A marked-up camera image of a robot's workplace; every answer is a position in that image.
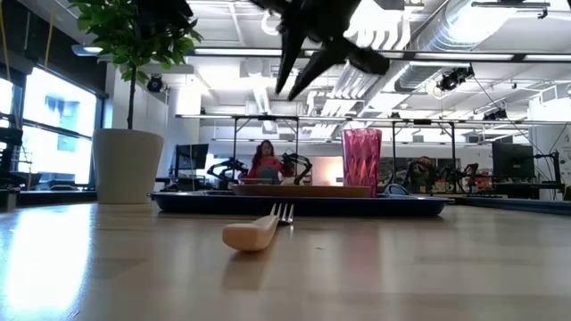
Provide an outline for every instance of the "red shirt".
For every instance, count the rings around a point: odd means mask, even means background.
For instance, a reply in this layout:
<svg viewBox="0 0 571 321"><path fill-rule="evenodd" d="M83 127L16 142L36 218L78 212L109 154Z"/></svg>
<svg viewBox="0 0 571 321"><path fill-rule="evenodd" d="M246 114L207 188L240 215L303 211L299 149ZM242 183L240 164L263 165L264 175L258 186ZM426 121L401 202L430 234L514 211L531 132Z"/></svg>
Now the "red shirt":
<svg viewBox="0 0 571 321"><path fill-rule="evenodd" d="M284 166L282 165L281 161L279 161L277 158L273 156L269 156L269 157L262 157L260 160L260 164L254 165L250 169L250 171L248 171L248 175L246 175L245 178L256 178L258 176L259 166L272 166L276 168L277 171L282 173L284 177L291 177L294 175L294 173L284 169Z"/></svg>

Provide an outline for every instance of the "potted plant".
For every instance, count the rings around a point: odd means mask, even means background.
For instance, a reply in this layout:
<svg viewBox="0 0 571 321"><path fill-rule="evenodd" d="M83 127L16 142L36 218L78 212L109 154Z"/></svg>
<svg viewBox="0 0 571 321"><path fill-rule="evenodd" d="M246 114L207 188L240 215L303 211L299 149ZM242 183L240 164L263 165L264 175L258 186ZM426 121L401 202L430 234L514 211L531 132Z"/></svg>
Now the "potted plant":
<svg viewBox="0 0 571 321"><path fill-rule="evenodd" d="M186 52L202 37L189 22L184 0L70 0L78 7L80 30L94 34L93 46L110 55L121 79L130 81L127 129L97 129L93 154L97 198L101 203L148 202L159 167L163 138L133 129L136 82L149 78L141 67L151 61L169 69L185 62Z"/></svg>

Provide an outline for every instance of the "computer monitor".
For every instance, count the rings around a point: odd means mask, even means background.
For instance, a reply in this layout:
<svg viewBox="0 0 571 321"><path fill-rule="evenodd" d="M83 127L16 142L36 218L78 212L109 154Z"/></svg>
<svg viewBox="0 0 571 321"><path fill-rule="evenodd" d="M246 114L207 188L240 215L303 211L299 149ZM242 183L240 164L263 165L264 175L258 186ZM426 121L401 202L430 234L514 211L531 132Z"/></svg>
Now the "computer monitor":
<svg viewBox="0 0 571 321"><path fill-rule="evenodd" d="M493 176L496 179L535 177L534 148L521 144L492 144Z"/></svg>
<svg viewBox="0 0 571 321"><path fill-rule="evenodd" d="M208 144L177 145L170 166L178 174L179 170L204 169Z"/></svg>

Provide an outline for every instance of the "pink glass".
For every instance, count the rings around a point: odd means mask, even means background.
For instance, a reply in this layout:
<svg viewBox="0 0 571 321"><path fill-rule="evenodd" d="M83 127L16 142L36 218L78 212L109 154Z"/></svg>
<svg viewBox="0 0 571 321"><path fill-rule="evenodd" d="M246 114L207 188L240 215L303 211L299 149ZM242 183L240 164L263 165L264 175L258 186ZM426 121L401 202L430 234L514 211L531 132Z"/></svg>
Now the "pink glass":
<svg viewBox="0 0 571 321"><path fill-rule="evenodd" d="M343 131L343 176L346 186L368 186L377 197L378 161L382 132L377 129Z"/></svg>

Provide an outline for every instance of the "white planter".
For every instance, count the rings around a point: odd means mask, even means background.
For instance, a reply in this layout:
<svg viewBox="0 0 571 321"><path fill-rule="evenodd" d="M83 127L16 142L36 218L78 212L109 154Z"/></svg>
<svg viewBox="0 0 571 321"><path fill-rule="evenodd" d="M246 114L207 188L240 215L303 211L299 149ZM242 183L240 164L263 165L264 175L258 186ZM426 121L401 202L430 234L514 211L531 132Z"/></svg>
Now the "white planter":
<svg viewBox="0 0 571 321"><path fill-rule="evenodd" d="M102 204L143 204L153 191L164 139L127 129L97 129L93 154L97 200Z"/></svg>

